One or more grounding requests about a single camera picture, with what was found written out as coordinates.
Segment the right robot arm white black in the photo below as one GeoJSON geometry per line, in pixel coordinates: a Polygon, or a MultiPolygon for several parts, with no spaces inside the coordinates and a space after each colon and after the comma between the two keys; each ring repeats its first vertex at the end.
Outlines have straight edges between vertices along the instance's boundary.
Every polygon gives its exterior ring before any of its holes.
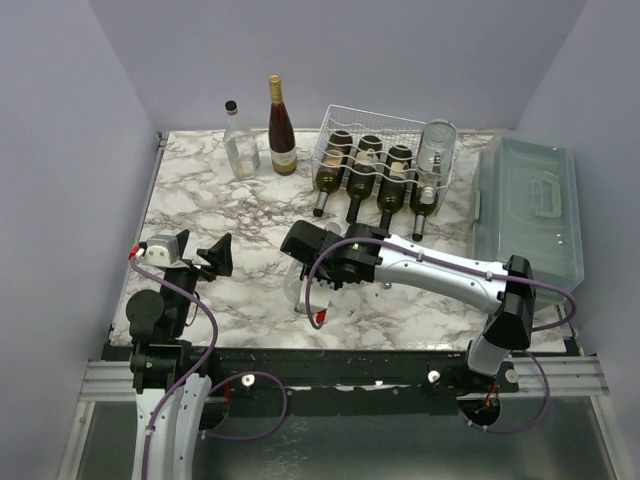
{"type": "Polygon", "coordinates": [[[280,250],[301,262],[309,279],[335,288],[400,284],[485,313],[485,326],[459,370],[471,391],[493,384],[506,357],[530,346],[536,291],[532,268],[523,257],[513,255],[504,263],[474,260],[426,248],[380,227],[356,223],[341,236],[304,220],[293,224],[280,250]]]}

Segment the red wine bottle gold cap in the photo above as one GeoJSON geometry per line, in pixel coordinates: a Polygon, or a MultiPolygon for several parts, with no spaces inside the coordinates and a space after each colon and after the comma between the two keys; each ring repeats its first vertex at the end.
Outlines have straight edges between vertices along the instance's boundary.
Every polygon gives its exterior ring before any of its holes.
{"type": "Polygon", "coordinates": [[[297,168],[294,130],[283,99],[279,75],[269,78],[271,108],[268,140],[271,162],[275,172],[282,176],[292,174],[297,168]]]}

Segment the clear bottle silver stopper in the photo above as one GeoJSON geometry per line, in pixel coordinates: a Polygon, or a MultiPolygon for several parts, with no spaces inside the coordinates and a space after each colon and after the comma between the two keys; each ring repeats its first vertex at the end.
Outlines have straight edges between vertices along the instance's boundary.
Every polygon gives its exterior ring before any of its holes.
{"type": "Polygon", "coordinates": [[[449,185],[457,130],[447,120],[433,120],[424,126],[416,158],[420,200],[434,204],[449,185]]]}
{"type": "MultiPolygon", "coordinates": [[[[324,227],[320,227],[304,220],[296,221],[286,234],[281,244],[281,252],[288,255],[292,262],[285,275],[284,292],[293,303],[294,310],[300,289],[303,285],[307,285],[308,272],[321,253],[323,244],[327,239],[332,240],[333,237],[340,236],[341,227],[335,222],[329,222],[324,227]]],[[[316,272],[311,287],[313,284],[318,284],[332,289],[328,281],[319,278],[320,273],[320,270],[316,272]]]]}

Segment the clear bottle dark cork stopper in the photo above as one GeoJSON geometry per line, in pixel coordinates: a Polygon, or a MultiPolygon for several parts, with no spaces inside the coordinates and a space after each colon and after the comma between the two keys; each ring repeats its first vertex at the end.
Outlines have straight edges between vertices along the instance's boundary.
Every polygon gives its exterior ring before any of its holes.
{"type": "Polygon", "coordinates": [[[234,176],[239,180],[254,178],[260,168],[260,157],[256,138],[238,116],[238,105],[234,100],[225,102],[228,125],[223,142],[234,176]]]}

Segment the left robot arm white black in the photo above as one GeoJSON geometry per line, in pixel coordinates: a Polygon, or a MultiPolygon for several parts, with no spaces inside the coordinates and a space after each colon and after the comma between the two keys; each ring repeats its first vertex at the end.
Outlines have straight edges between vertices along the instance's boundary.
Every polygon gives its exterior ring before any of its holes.
{"type": "Polygon", "coordinates": [[[154,235],[136,245],[132,269],[156,282],[158,289],[135,292],[125,314],[133,353],[130,370],[136,405],[135,479],[190,479],[200,417],[206,396],[222,380],[214,348],[199,353],[183,339],[190,311],[206,307],[198,282],[228,277],[233,271],[232,237],[185,258],[189,230],[154,235]]]}

